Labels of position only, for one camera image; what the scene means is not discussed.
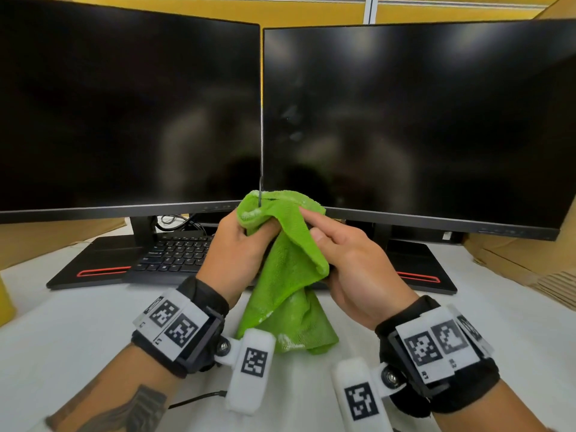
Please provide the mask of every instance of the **green microfiber towel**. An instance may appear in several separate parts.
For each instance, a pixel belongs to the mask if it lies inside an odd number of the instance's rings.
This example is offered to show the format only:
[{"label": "green microfiber towel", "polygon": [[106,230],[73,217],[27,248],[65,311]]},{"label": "green microfiber towel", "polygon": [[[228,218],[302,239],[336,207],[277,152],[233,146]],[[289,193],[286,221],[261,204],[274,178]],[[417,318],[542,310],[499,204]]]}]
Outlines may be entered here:
[{"label": "green microfiber towel", "polygon": [[338,336],[314,291],[304,288],[324,279],[329,267],[310,236],[299,206],[326,213],[306,195],[288,190],[263,192],[261,207],[258,207],[255,190],[238,206],[238,221],[248,235],[270,217],[278,219],[282,231],[264,262],[240,321],[237,338],[241,338],[246,329],[258,327],[276,337],[276,352],[307,349],[312,354],[320,354],[336,344]]}]

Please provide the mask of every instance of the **white table surface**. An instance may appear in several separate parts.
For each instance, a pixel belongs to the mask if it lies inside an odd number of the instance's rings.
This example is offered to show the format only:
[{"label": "white table surface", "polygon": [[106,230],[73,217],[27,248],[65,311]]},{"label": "white table surface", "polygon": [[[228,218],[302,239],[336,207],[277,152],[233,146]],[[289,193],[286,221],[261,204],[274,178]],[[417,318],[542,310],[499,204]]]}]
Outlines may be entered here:
[{"label": "white table surface", "polygon": [[[125,227],[109,234],[130,233]],[[25,432],[79,391],[124,347],[133,318],[162,288],[112,285],[48,291],[45,284],[86,244],[76,244],[1,272],[18,316],[0,328],[0,429]],[[430,245],[459,289],[454,303],[496,349],[500,373],[529,408],[560,432],[576,422],[576,313],[472,262],[461,246]],[[378,363],[378,342],[320,293],[340,343],[325,355],[274,356],[263,405],[253,417],[227,412],[219,397],[171,409],[158,432],[329,431],[344,428],[329,375],[338,361],[363,356]],[[230,312],[233,334],[248,300]],[[190,376],[174,401],[226,389],[230,369]],[[415,420],[385,403],[401,432],[438,431],[431,419]]]}]

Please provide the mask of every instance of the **monitor stand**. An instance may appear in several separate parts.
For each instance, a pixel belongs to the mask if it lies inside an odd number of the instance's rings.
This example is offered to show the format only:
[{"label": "monitor stand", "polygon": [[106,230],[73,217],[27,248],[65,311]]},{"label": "monitor stand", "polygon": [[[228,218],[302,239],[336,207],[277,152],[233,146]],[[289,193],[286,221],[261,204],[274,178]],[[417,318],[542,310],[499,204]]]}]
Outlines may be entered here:
[{"label": "monitor stand", "polygon": [[392,225],[347,221],[381,246],[401,278],[414,290],[456,294],[457,289],[426,244],[390,239]]},{"label": "monitor stand", "polygon": [[130,217],[133,235],[95,239],[47,284],[51,290],[123,283],[126,271],[154,245],[154,217]]}]

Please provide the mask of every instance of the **forearm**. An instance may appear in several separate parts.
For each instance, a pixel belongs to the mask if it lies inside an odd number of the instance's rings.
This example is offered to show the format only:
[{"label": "forearm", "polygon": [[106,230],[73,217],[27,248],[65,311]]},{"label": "forearm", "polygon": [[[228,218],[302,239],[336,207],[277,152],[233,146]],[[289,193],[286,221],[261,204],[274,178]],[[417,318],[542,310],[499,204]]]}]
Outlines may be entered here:
[{"label": "forearm", "polygon": [[453,414],[434,414],[442,432],[547,432],[502,380],[481,399]]},{"label": "forearm", "polygon": [[56,432],[153,432],[182,382],[129,344],[46,423]]}]

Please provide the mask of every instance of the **black keyboard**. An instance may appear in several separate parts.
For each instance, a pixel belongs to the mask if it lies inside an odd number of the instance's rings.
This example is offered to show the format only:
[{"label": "black keyboard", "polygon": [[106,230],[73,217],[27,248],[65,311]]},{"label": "black keyboard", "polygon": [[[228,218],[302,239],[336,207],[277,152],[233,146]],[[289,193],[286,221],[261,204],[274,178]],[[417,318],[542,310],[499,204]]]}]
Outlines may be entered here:
[{"label": "black keyboard", "polygon": [[158,234],[158,241],[124,276],[126,283],[180,284],[195,275],[204,259],[212,236],[201,232]]}]

